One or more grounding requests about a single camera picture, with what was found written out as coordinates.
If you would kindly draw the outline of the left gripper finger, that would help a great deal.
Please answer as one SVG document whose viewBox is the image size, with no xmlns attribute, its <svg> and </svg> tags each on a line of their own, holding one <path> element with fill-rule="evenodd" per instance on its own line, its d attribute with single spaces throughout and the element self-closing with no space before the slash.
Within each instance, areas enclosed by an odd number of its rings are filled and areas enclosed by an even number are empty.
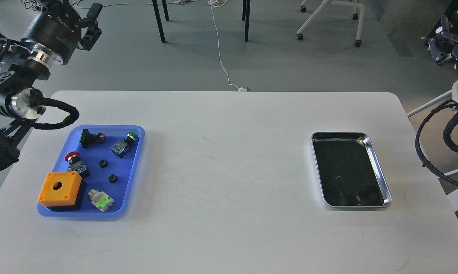
<svg viewBox="0 0 458 274">
<path fill-rule="evenodd" d="M 39 0 L 42 9 L 65 10 L 71 8 L 69 0 Z"/>
<path fill-rule="evenodd" d="M 93 3 L 86 15 L 86 18 L 80 19 L 75 23 L 75 28 L 81 30 L 87 28 L 85 34 L 79 39 L 77 49 L 90 51 L 102 34 L 102 30 L 97 26 L 97 17 L 99 16 L 103 5 Z"/>
</svg>

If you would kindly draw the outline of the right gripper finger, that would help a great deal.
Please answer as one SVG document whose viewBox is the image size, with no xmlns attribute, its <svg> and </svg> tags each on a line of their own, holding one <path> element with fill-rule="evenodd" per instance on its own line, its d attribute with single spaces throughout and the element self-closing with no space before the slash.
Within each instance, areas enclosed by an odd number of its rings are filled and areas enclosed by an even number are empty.
<svg viewBox="0 0 458 274">
<path fill-rule="evenodd" d="M 434 62 L 443 65 L 453 61 L 453 49 L 458 45 L 458 34 L 450 29 L 450 22 L 446 15 L 441 16 L 441 26 L 428 39 L 428 47 Z"/>
</svg>

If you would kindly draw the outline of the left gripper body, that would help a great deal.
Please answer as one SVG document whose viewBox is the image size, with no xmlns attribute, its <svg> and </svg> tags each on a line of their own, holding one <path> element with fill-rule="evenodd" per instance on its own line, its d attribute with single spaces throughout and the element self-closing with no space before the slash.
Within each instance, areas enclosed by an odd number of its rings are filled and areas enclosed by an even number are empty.
<svg viewBox="0 0 458 274">
<path fill-rule="evenodd" d="M 22 44 L 31 48 L 39 43 L 55 52 L 61 64 L 66 65 L 81 38 L 81 31 L 75 27 L 80 19 L 70 4 L 42 4 L 40 13 L 24 33 Z"/>
</svg>

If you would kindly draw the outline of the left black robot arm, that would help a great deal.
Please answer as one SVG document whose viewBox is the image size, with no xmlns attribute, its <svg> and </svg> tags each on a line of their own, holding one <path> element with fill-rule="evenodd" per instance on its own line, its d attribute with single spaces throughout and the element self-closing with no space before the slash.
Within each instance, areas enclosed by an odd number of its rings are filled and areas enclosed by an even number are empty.
<svg viewBox="0 0 458 274">
<path fill-rule="evenodd" d="M 0 33 L 0 172 L 19 160 L 17 146 L 31 128 L 61 129 L 79 118 L 75 107 L 46 98 L 33 83 L 48 80 L 51 67 L 66 65 L 76 49 L 91 50 L 102 34 L 100 3 L 85 18 L 67 0 L 41 0 L 40 7 L 21 40 Z"/>
</svg>

